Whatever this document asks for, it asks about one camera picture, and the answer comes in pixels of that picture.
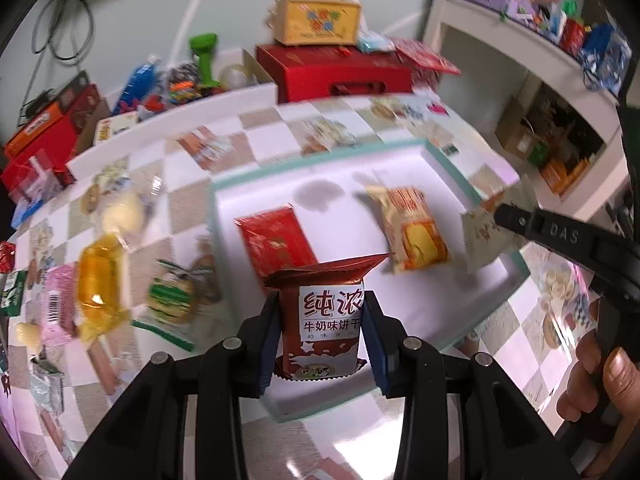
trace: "green toy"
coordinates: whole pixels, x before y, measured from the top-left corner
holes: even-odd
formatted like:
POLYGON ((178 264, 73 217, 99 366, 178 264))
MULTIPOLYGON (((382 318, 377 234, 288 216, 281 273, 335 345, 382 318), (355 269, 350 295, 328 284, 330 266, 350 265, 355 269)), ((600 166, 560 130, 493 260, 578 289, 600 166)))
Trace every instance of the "green toy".
POLYGON ((202 88, 214 88, 220 83, 211 77, 211 52, 218 43, 217 34, 200 34, 189 38, 189 46, 198 56, 198 70, 200 72, 200 86, 202 88))

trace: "human hand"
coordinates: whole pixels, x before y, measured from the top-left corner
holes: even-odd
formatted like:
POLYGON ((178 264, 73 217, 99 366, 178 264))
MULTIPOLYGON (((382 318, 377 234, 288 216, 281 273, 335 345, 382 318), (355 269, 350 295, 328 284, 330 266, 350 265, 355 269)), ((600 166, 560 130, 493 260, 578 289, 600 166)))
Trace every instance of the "human hand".
MULTIPOLYGON (((558 415, 571 422, 578 421, 583 412, 591 413, 598 403, 598 391, 590 378, 602 360, 595 330, 580 340, 575 355, 578 362, 572 368, 566 391, 556 405, 558 415)), ((622 420, 613 440, 600 450, 585 470, 587 478, 597 478, 609 468, 640 420, 640 372, 622 348, 616 348, 605 361, 602 380, 622 420)))

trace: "yellow snack package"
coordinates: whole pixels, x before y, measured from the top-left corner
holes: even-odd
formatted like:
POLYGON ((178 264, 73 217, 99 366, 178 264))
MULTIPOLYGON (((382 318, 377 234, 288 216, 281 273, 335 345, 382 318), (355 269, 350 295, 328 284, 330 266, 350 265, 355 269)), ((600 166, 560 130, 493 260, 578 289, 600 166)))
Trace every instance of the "yellow snack package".
POLYGON ((80 339, 108 332, 128 313, 120 306, 120 266, 124 248, 115 234, 106 234, 82 250, 78 261, 80 339))
POLYGON ((367 187, 382 208, 385 235, 394 253, 394 270, 424 269, 449 260, 424 194, 416 187, 367 187))

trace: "white tray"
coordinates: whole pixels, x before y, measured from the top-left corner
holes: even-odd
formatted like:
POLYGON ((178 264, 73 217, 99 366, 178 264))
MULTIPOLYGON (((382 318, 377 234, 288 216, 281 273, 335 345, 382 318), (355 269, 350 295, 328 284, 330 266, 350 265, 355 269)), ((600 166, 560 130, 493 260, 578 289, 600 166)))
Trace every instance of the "white tray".
MULTIPOLYGON (((380 213, 365 192, 375 184, 422 190, 453 258, 395 275, 387 260, 365 277, 365 288, 376 293, 382 311, 400 319, 409 335, 444 348, 491 314, 528 276, 517 252, 475 274, 466 271, 460 213, 479 197, 440 150, 419 141, 371 145, 213 184, 210 227, 218 251, 216 267, 238 326, 260 313, 264 293, 234 219, 291 203, 319 262, 384 253, 388 244, 380 213)), ((358 355, 368 359, 362 337, 358 355)), ((273 376, 262 399, 271 415, 283 421, 336 406, 374 387, 366 365, 350 377, 327 381, 273 376)))

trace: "blue bottle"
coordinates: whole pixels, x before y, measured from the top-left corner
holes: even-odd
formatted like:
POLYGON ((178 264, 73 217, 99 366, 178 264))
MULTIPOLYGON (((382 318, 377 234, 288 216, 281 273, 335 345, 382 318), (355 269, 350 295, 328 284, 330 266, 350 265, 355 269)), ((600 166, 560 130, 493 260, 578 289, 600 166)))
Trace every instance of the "blue bottle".
POLYGON ((142 101, 143 97, 151 91, 156 82, 156 66, 159 61, 160 58, 158 56, 150 54, 146 63, 134 70, 133 74, 129 77, 127 86, 124 87, 122 94, 120 94, 118 98, 112 115, 120 113, 121 101, 124 101, 127 106, 131 106, 133 99, 142 101))

